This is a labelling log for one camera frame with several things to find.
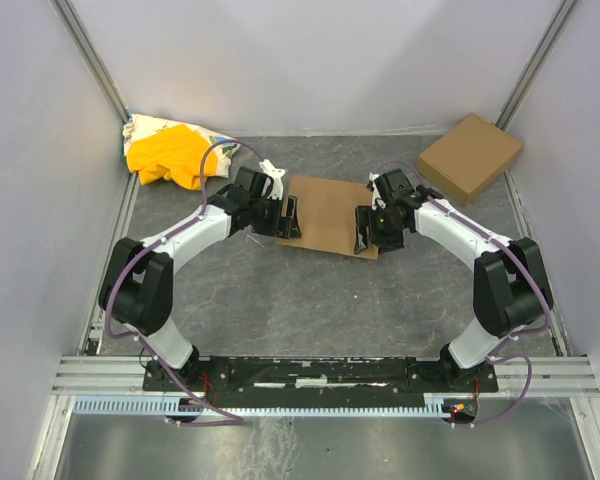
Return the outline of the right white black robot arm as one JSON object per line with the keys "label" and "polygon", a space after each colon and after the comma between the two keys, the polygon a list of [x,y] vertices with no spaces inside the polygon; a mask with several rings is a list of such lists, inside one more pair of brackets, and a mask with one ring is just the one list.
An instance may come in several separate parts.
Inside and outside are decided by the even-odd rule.
{"label": "right white black robot arm", "polygon": [[434,189],[412,185],[400,169],[370,174],[367,188],[370,204],[355,210],[355,254],[399,250],[410,232],[444,247],[473,275],[474,317],[440,351],[437,369],[445,382],[466,378],[506,343],[549,327],[553,297],[535,241],[486,229]]}

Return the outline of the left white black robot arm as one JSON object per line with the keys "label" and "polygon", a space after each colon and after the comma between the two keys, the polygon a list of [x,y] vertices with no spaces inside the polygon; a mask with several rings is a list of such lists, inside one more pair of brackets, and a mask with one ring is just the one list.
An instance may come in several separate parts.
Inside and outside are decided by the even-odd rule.
{"label": "left white black robot arm", "polygon": [[246,228],[299,239],[297,199],[283,197],[285,176],[268,160],[257,170],[241,167],[232,183],[174,226],[143,240],[117,241],[98,297],[107,333],[116,336],[110,330],[116,320],[169,367],[192,367],[198,350],[171,318],[175,275],[211,245]]}

